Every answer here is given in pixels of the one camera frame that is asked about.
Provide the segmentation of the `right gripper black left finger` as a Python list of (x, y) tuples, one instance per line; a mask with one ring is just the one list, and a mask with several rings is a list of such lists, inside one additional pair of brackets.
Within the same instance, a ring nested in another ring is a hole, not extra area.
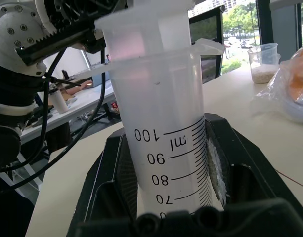
[(100, 219), (137, 218), (138, 183), (127, 138), (113, 132), (88, 171), (67, 236), (76, 236), (77, 225)]

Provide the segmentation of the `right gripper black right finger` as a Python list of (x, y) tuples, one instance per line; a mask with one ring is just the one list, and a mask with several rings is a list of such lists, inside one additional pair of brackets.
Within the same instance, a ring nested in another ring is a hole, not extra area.
[(223, 207), (282, 198), (295, 210), (302, 209), (262, 151), (225, 118), (206, 113), (205, 126), (210, 178)]

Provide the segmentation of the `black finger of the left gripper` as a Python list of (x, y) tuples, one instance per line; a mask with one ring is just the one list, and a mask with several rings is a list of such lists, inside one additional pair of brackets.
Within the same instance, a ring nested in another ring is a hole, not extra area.
[(95, 54), (106, 47), (103, 32), (95, 28), (82, 30), (82, 49), (88, 53)]

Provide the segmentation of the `bystander's bare hand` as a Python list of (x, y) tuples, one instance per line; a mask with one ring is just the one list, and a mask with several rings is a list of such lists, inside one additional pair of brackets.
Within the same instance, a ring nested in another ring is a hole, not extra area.
[(84, 90), (93, 87), (93, 81), (87, 80), (83, 82), (80, 86), (78, 86), (78, 90)]

